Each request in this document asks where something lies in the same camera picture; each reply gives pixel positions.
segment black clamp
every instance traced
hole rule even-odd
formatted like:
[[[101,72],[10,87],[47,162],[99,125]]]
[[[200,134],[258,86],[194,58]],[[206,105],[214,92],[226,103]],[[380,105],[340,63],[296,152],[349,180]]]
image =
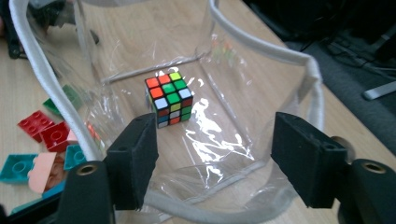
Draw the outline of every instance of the black clamp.
[[[304,203],[341,205],[340,223],[396,223],[396,174],[377,161],[347,162],[347,150],[305,120],[276,113],[272,158]]]

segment green square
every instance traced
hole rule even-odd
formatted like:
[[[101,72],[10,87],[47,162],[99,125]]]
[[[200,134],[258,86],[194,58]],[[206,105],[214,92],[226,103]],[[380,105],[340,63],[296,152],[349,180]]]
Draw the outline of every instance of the green square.
[[[189,118],[191,118],[191,114],[185,114],[185,115],[181,116],[180,120],[183,121],[183,120],[187,120]]]
[[[167,95],[166,99],[168,99],[168,102],[171,105],[180,102],[180,97],[178,97],[177,93],[171,93],[171,94]]]
[[[169,94],[174,92],[176,89],[174,87],[174,85],[172,83],[168,83],[163,85],[163,92],[165,92],[165,94]]]
[[[191,106],[190,105],[181,109],[181,114],[182,115],[189,114],[189,113],[191,113]]]
[[[175,86],[176,86],[176,89],[178,89],[178,90],[187,88],[186,82],[183,79],[175,81]]]

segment pink lego brick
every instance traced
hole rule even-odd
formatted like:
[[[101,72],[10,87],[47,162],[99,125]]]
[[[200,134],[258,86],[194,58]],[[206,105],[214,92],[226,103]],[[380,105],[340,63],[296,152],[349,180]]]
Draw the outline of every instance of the pink lego brick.
[[[29,172],[29,188],[43,193],[61,183],[65,178],[64,158],[55,152],[39,153]]]

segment red lego brick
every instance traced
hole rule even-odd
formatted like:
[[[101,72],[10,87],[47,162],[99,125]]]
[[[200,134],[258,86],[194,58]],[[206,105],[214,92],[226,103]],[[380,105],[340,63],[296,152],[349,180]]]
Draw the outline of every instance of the red lego brick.
[[[55,125],[50,118],[48,118],[43,112],[37,110],[31,116],[21,120],[18,123],[27,134],[34,138],[38,143],[42,141],[40,132]]]
[[[61,122],[40,133],[41,138],[50,152],[65,152],[69,144],[67,136],[69,135],[70,128],[66,122]]]

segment orange square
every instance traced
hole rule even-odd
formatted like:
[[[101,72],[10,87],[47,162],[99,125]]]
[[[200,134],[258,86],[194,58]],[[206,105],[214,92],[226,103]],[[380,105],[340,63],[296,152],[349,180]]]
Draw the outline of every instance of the orange square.
[[[176,124],[180,122],[180,117],[174,118],[174,119],[170,119],[169,120],[169,124]]]

